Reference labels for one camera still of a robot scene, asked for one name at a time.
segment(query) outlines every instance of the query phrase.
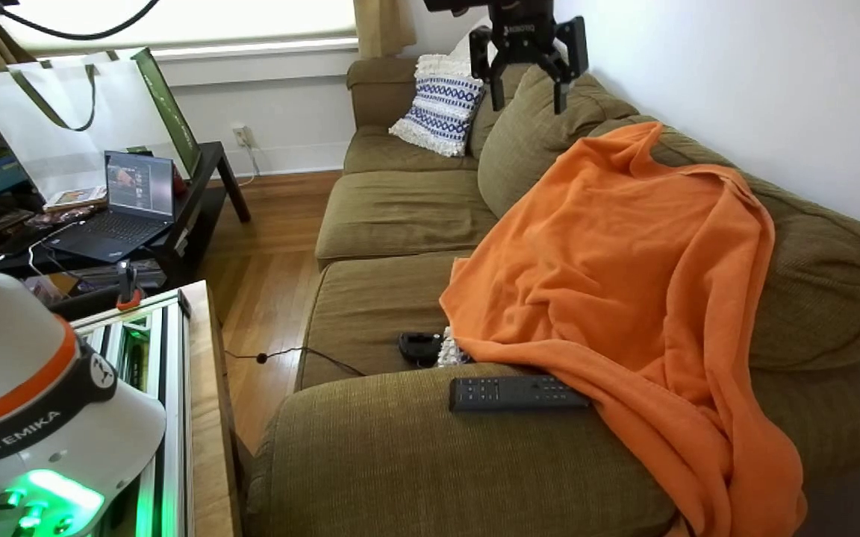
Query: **laptop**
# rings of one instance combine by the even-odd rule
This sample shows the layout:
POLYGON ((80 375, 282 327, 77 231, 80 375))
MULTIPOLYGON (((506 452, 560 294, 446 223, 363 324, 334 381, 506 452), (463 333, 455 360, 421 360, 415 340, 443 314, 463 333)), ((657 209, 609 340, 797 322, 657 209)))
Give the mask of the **laptop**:
POLYGON ((64 229, 51 248, 97 263, 121 263, 174 220, 174 160, 157 154, 106 151, 107 209, 64 229))

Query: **striped pillow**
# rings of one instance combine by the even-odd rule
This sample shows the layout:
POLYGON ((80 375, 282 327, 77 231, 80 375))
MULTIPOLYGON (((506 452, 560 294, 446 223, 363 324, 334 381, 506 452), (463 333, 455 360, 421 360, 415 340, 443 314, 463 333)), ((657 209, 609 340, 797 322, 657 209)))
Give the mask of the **striped pillow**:
POLYGON ((415 99, 392 135, 440 154, 466 154, 469 120, 481 99, 481 81, 448 52, 418 55, 415 99))

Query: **couch armrest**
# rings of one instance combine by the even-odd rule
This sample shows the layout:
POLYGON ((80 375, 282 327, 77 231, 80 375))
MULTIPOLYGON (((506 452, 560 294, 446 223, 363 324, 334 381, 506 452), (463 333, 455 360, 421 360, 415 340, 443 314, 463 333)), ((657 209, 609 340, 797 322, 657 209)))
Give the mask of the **couch armrest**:
POLYGON ((415 55, 357 60, 348 69, 357 124, 392 127, 415 94, 415 55))
POLYGON ((248 534, 664 534, 675 506, 597 410, 448 410, 446 366, 294 394, 248 534))

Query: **wooden floor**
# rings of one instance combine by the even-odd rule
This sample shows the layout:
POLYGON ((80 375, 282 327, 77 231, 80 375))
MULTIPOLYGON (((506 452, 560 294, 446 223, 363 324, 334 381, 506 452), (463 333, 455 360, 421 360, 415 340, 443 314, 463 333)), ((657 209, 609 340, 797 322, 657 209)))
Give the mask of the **wooden floor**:
POLYGON ((266 175, 246 181, 252 223, 224 202, 204 260, 222 327, 234 422, 254 452, 279 402, 294 390, 316 285, 315 242, 337 172, 266 175), (283 351, 258 364, 258 351, 283 351))

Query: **window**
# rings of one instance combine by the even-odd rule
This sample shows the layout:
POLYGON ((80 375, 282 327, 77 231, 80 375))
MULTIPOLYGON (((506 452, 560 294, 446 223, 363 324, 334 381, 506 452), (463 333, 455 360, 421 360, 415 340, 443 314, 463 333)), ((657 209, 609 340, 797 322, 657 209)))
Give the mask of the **window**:
MULTIPOLYGON (((145 5, 148 0, 22 0, 10 12, 64 33, 98 33, 145 5)), ((354 36, 357 27, 354 0, 160 0, 134 27, 103 41, 55 38, 10 17, 0 20, 31 50, 248 44, 354 36)))

